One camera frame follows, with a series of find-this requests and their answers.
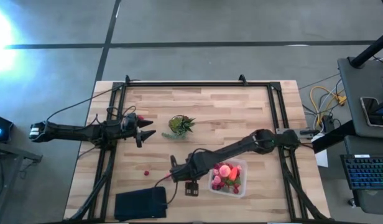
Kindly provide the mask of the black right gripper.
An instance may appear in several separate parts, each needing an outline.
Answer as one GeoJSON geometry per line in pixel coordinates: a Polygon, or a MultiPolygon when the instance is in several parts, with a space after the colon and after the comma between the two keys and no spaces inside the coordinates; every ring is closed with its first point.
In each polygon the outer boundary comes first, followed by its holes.
{"type": "Polygon", "coordinates": [[[189,157],[185,164],[177,164],[175,156],[170,156],[170,163],[170,175],[174,182],[198,180],[210,170],[203,156],[197,154],[189,157]]]}

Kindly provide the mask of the black aluminium rig frame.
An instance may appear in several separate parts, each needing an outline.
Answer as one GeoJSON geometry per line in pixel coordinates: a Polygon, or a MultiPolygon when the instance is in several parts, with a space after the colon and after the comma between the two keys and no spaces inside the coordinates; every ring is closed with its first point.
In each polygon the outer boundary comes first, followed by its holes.
{"type": "Polygon", "coordinates": [[[287,222],[290,219],[278,151],[240,155],[247,163],[246,194],[232,197],[208,188],[208,176],[199,182],[199,195],[188,197],[184,185],[165,180],[170,156],[183,163],[197,148],[215,150],[257,129],[305,128],[307,123],[296,81],[133,82],[126,89],[125,106],[153,121],[156,130],[141,148],[133,139],[120,141],[109,191],[106,221],[114,221],[119,193],[165,187],[170,200],[166,223],[287,222]],[[176,115],[195,118],[184,140],[171,133],[168,121],[176,115]]]}

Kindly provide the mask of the clear plastic tupperware container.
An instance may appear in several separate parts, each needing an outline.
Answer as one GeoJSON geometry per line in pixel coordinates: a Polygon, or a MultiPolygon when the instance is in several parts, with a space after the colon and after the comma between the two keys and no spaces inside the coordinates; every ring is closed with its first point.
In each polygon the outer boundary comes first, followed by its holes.
{"type": "MultiPolygon", "coordinates": [[[[219,186],[219,184],[218,184],[218,185],[216,185],[217,186],[217,190],[213,190],[212,189],[212,185],[213,184],[211,182],[212,182],[212,180],[213,180],[213,178],[215,176],[213,174],[213,170],[215,168],[211,169],[209,171],[209,179],[208,179],[208,188],[209,188],[209,190],[214,192],[214,193],[217,193],[217,194],[222,194],[222,195],[227,195],[227,196],[232,196],[232,197],[237,197],[237,198],[243,197],[245,195],[245,193],[246,193],[246,187],[247,187],[247,163],[246,163],[246,161],[239,160],[239,159],[229,159],[229,160],[227,160],[225,162],[220,162],[218,164],[220,165],[220,167],[222,165],[228,165],[231,169],[233,167],[241,166],[242,167],[242,171],[238,172],[238,176],[237,176],[236,180],[233,181],[234,185],[231,188],[229,188],[226,184],[225,184],[225,186],[223,188],[221,188],[219,186]],[[239,190],[239,193],[235,194],[233,192],[233,189],[236,188],[235,187],[235,183],[236,183],[237,180],[241,181],[241,185],[237,188],[239,190]]],[[[225,183],[227,180],[229,180],[228,177],[221,177],[221,181],[222,182],[225,183]]]]}

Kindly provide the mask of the white paper sheet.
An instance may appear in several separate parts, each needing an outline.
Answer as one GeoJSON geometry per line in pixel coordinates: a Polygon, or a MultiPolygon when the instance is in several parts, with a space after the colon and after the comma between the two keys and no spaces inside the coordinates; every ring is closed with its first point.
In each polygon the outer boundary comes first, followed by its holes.
{"type": "Polygon", "coordinates": [[[328,154],[326,149],[323,151],[317,152],[315,154],[315,159],[316,159],[317,166],[328,168],[328,154]]]}

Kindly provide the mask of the black smartphone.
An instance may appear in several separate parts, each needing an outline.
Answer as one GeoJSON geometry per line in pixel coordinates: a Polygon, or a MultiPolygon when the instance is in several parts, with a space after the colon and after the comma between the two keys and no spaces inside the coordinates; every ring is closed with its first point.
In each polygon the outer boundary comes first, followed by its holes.
{"type": "Polygon", "coordinates": [[[376,112],[376,108],[379,105],[378,100],[372,97],[361,97],[360,102],[367,125],[383,128],[383,116],[378,115],[376,112]]]}

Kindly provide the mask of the keyboard with rainbow backlight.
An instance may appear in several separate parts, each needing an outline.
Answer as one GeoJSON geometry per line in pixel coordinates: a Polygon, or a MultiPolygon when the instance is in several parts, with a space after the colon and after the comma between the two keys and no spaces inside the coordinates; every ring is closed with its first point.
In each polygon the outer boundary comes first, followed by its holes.
{"type": "Polygon", "coordinates": [[[351,190],[383,190],[383,154],[340,155],[351,190]]]}

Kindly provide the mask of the grey metal stand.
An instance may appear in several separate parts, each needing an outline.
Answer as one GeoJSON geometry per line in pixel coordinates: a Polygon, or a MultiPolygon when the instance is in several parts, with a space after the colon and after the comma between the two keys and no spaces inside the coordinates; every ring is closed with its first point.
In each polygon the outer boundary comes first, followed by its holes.
{"type": "Polygon", "coordinates": [[[0,142],[0,219],[25,159],[38,164],[42,155],[0,142]]]}

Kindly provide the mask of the grey desk top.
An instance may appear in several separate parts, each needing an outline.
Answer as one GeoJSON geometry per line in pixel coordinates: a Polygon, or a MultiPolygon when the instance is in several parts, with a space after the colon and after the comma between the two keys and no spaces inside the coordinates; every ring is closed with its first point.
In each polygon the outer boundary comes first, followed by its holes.
{"type": "MultiPolygon", "coordinates": [[[[383,139],[346,136],[346,154],[383,154],[383,139]]],[[[352,190],[356,206],[366,213],[383,215],[383,190],[352,190]]]]}

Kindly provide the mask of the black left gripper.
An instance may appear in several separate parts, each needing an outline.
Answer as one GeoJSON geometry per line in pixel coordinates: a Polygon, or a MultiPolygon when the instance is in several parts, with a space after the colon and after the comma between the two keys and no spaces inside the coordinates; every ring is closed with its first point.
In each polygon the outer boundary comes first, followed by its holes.
{"type": "Polygon", "coordinates": [[[127,140],[128,138],[134,138],[136,146],[142,147],[142,142],[156,133],[156,130],[139,131],[139,128],[151,125],[153,121],[146,119],[138,119],[135,113],[130,113],[126,116],[125,122],[122,126],[122,138],[127,140]]]}

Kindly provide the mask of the black round pole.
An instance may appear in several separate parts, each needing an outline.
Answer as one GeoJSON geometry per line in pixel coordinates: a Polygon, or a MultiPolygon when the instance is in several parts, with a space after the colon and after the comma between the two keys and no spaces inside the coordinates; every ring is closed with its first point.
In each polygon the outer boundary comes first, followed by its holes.
{"type": "Polygon", "coordinates": [[[366,50],[361,52],[357,57],[349,59],[349,64],[353,68],[361,68],[376,53],[383,49],[383,35],[374,41],[366,50]]]}

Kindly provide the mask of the black power strip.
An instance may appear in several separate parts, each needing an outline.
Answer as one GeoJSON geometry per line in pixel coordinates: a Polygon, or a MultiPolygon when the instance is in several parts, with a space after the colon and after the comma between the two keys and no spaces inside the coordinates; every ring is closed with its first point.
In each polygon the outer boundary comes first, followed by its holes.
{"type": "Polygon", "coordinates": [[[331,115],[324,115],[321,119],[324,133],[331,132],[335,129],[334,119],[331,115]]]}

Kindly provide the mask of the grey cart top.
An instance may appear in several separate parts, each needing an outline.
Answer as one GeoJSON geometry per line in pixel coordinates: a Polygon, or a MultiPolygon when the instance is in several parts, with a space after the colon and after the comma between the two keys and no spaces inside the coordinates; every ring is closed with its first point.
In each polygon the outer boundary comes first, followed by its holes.
{"type": "Polygon", "coordinates": [[[383,63],[370,60],[362,68],[354,68],[348,59],[341,58],[338,68],[356,134],[360,137],[383,138],[383,128],[367,124],[360,101],[362,97],[372,97],[383,102],[383,63]]]}

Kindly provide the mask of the black device blue light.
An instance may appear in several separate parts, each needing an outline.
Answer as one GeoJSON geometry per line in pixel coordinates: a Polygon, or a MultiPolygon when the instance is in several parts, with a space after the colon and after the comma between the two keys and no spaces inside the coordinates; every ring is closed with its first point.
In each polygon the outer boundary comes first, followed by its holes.
{"type": "Polygon", "coordinates": [[[11,130],[14,126],[12,121],[0,117],[0,142],[8,142],[11,140],[11,130]]]}

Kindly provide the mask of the black cart bar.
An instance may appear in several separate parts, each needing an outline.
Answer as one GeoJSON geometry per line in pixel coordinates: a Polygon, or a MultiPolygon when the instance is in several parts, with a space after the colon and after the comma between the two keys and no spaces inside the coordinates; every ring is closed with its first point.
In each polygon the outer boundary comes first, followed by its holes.
{"type": "Polygon", "coordinates": [[[354,136],[356,134],[353,121],[342,124],[340,127],[324,134],[322,137],[312,142],[314,153],[319,153],[329,147],[344,141],[346,136],[354,136]]]}

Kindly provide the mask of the dark blue folded cloth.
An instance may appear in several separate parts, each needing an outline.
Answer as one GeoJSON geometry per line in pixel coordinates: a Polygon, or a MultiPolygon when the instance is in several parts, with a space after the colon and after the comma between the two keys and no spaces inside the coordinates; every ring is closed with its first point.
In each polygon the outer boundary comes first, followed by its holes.
{"type": "Polygon", "coordinates": [[[125,192],[116,195],[114,219],[120,222],[145,218],[165,218],[167,196],[164,187],[125,192]]]}

